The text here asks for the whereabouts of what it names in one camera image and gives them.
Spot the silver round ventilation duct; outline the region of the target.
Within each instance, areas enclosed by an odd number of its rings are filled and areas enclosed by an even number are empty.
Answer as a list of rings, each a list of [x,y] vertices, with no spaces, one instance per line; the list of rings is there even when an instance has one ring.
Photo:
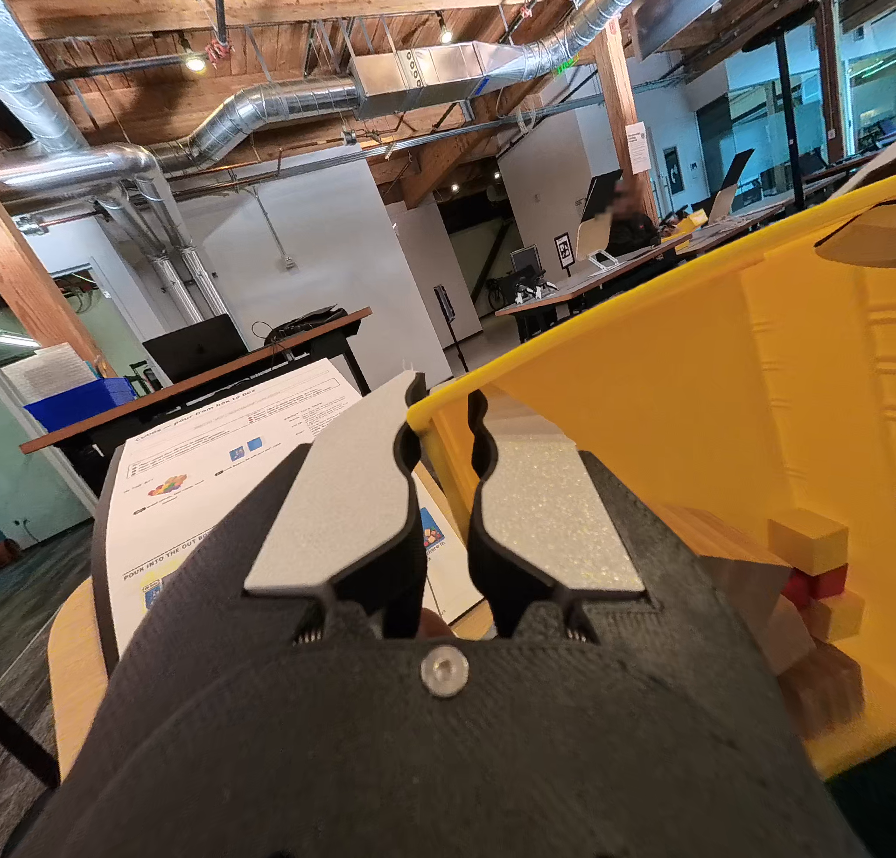
[[[1,57],[2,103],[40,149],[37,158],[2,167],[6,193],[30,197],[84,192],[149,259],[184,318],[189,323],[202,322],[204,315],[165,244],[127,197],[123,183],[132,181],[183,260],[212,316],[229,316],[157,159],[148,149],[132,144],[88,144],[51,90],[50,70],[6,0],[1,0]]]

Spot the natural wooden block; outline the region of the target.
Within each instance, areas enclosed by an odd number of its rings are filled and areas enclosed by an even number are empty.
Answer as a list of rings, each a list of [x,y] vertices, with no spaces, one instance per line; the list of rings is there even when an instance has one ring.
[[[768,522],[764,545],[706,509],[653,509],[745,623],[799,736],[815,740],[859,718],[863,674],[838,647],[859,634],[866,607],[847,587],[847,527],[789,509]]]

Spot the open black laptop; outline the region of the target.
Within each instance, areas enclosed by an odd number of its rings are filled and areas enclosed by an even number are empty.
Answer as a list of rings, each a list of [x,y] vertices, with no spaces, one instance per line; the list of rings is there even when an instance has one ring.
[[[711,204],[708,215],[709,224],[715,224],[730,216],[740,178],[754,153],[755,149],[749,147],[735,154],[723,178],[721,188]]]

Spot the brown top black frame desk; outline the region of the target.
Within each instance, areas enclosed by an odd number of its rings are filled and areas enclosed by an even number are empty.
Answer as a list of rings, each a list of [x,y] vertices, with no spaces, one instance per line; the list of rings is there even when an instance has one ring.
[[[55,447],[58,444],[75,438],[86,433],[92,433],[96,429],[117,422],[119,419],[139,415],[145,413],[152,407],[157,405],[170,403],[175,399],[180,399],[182,395],[188,392],[196,391],[208,383],[217,382],[218,380],[235,375],[238,371],[242,371],[255,364],[268,363],[272,370],[276,370],[274,360],[277,356],[284,355],[288,352],[296,353],[298,349],[308,347],[309,354],[316,354],[321,357],[326,356],[328,359],[333,357],[343,357],[354,382],[360,389],[361,395],[370,392],[367,381],[361,371],[355,355],[349,344],[348,338],[357,335],[361,323],[372,315],[370,307],[364,307],[352,314],[347,314],[335,321],[330,321],[319,327],[299,333],[294,336],[284,338],[270,346],[255,349],[228,363],[204,371],[182,382],[166,386],[160,391],[151,393],[148,396],[139,398],[127,404],[117,406],[92,416],[83,421],[78,421],[70,426],[63,427],[60,430],[44,434],[38,438],[25,441],[19,445],[21,454],[28,456],[42,449]]]

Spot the wooden post with notice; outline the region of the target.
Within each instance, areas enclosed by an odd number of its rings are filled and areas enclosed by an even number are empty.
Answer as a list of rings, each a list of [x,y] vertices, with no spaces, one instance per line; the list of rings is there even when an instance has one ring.
[[[635,209],[647,215],[653,223],[657,223],[658,210],[649,170],[635,171],[632,164],[629,129],[642,122],[635,108],[618,16],[613,17],[600,31],[593,46],[617,161],[623,171],[623,184],[629,191]]]

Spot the silver duct with rectangular section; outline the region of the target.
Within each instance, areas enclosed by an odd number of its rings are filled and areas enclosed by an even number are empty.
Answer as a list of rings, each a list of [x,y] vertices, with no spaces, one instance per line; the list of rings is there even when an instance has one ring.
[[[165,174],[212,167],[269,125],[353,113],[365,121],[536,80],[570,62],[635,0],[583,0],[548,36],[524,45],[470,41],[359,56],[348,75],[259,84],[222,102],[180,140],[149,147]]]

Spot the blue plastic bin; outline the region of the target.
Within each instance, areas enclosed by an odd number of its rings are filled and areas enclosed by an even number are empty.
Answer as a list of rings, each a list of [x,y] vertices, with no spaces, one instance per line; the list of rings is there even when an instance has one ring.
[[[94,379],[24,406],[47,432],[56,432],[137,399],[126,378]]]

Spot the white printed instruction sheet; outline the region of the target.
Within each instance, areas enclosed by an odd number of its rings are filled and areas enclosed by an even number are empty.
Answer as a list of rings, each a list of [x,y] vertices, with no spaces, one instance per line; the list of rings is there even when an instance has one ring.
[[[238,536],[259,523],[263,544],[315,438],[362,398],[332,362],[322,360],[126,441],[106,479],[98,559],[106,569],[104,648],[114,662],[205,539],[222,536],[229,558]],[[415,470],[412,477],[427,555],[422,605],[451,623],[483,597],[436,489]],[[260,548],[249,548],[249,569],[237,576],[238,595],[247,595],[245,577]]]

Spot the white ribbed plastic sheet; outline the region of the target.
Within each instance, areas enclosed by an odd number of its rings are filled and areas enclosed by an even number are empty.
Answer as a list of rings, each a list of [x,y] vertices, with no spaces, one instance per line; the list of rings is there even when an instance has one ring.
[[[2,367],[2,376],[24,405],[95,382],[96,372],[67,343],[38,349]]]

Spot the black bag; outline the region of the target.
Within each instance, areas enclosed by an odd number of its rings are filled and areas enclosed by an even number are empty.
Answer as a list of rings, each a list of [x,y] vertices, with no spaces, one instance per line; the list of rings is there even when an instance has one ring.
[[[344,318],[347,315],[346,310],[340,306],[326,306],[273,327],[264,338],[264,345],[270,346],[281,342],[286,338],[308,332],[327,323]]]

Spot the yellow plastic box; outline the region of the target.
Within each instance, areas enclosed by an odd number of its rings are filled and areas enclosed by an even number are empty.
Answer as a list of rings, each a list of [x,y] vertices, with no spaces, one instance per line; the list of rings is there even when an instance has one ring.
[[[792,216],[535,337],[409,410],[452,510],[477,484],[468,395],[495,386],[644,502],[706,509],[756,539],[789,509],[848,530],[866,603],[841,649],[860,718],[808,744],[831,777],[894,747],[894,268],[815,244],[894,202],[894,177]]]

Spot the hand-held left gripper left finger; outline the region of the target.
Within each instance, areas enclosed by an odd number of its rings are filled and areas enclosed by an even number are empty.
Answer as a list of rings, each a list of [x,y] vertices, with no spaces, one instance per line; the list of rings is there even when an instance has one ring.
[[[308,450],[244,581],[255,597],[353,602],[383,636],[413,638],[427,582],[409,407],[426,394],[403,371],[345,409]]]

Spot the black tablet on stand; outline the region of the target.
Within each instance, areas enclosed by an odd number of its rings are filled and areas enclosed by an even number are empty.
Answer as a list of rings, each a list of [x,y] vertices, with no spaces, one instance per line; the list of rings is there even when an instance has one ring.
[[[435,295],[437,303],[440,307],[445,325],[447,326],[447,328],[449,330],[449,334],[452,339],[452,347],[454,348],[454,350],[457,354],[457,357],[459,358],[459,360],[461,362],[462,370],[465,373],[468,373],[469,367],[467,365],[465,356],[462,352],[461,344],[460,344],[460,342],[455,334],[455,331],[454,331],[454,321],[456,319],[454,305],[452,304],[449,294],[446,291],[445,286],[443,284],[438,284],[434,287],[434,295]]]

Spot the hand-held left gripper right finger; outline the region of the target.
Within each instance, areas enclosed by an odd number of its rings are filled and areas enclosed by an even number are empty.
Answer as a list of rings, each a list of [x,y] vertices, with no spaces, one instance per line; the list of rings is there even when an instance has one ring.
[[[501,390],[468,399],[477,475],[468,565],[497,635],[535,604],[578,624],[588,602],[643,602],[646,587],[575,442]]]

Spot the laptop on white stand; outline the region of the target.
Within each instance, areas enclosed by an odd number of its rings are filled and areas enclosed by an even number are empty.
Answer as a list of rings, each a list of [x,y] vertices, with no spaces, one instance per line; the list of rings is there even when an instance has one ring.
[[[623,172],[617,169],[592,178],[584,210],[577,230],[575,256],[577,261],[588,260],[597,270],[610,270],[617,265],[608,253],[613,224],[613,207],[617,186]]]

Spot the plain wooden post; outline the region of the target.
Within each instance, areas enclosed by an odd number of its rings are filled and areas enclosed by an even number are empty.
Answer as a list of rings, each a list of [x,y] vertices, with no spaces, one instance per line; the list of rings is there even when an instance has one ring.
[[[28,335],[41,347],[67,344],[100,376],[116,374],[4,207],[1,294]]]

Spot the long row of desks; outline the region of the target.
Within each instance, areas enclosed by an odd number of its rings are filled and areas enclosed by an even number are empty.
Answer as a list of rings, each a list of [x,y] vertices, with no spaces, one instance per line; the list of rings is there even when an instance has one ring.
[[[834,194],[844,194],[893,175],[894,146],[890,146],[812,174],[803,187],[803,196],[810,203],[820,204]],[[513,317],[521,342],[526,342],[557,325],[560,307],[566,307],[568,316],[580,314],[602,301],[602,292],[612,282],[645,265],[657,261],[664,268],[678,267],[796,213],[796,199],[788,194],[715,223],[697,226],[687,217],[673,228],[669,237],[656,245],[618,257],[605,251],[592,253],[586,270],[560,286],[550,284],[546,275],[539,281],[533,275],[521,279],[511,294],[512,299],[497,314]]]

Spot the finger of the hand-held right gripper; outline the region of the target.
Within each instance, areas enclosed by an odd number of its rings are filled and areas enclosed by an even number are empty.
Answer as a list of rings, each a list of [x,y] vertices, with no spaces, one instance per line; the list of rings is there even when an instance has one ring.
[[[863,268],[895,267],[895,202],[882,202],[853,217],[815,244],[815,253]]]

